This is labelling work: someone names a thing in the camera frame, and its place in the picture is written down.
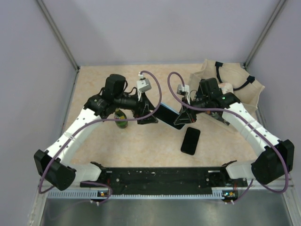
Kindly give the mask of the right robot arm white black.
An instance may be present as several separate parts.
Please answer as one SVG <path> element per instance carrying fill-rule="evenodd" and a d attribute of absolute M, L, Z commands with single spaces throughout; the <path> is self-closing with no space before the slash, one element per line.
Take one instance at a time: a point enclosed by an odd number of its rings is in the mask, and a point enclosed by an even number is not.
<path fill-rule="evenodd" d="M 181 82 L 174 97 L 181 103 L 182 109 L 177 122 L 193 123 L 198 113 L 207 111 L 220 113 L 246 142 L 252 147 L 257 158 L 253 161 L 235 161 L 220 173 L 220 182 L 231 186 L 238 178 L 255 179 L 266 186 L 274 180 L 284 177 L 292 170 L 294 145 L 290 140 L 281 140 L 266 130 L 231 92 L 223 93 L 217 80 L 210 78 L 200 82 L 200 97 L 192 100 L 189 85 Z"/>

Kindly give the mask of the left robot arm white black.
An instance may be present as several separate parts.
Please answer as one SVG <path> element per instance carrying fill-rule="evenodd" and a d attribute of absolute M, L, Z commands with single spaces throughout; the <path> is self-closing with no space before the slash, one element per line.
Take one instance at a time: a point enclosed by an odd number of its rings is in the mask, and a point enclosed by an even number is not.
<path fill-rule="evenodd" d="M 100 92 L 87 100 L 71 126 L 46 150 L 38 150 L 34 154 L 37 171 L 41 176 L 40 194 L 43 193 L 42 184 L 45 180 L 60 191 L 85 181 L 91 181 L 98 187 L 106 183 L 107 176 L 98 163 L 72 165 L 71 160 L 94 129 L 106 121 L 115 121 L 109 116 L 116 109 L 132 111 L 131 120 L 139 125 L 158 122 L 154 113 L 159 107 L 153 106 L 146 96 L 146 92 L 151 90 L 151 84 L 144 74 L 146 71 L 139 72 L 139 80 L 133 88 L 134 94 L 125 91 L 128 82 L 124 76 L 111 74 Z"/>

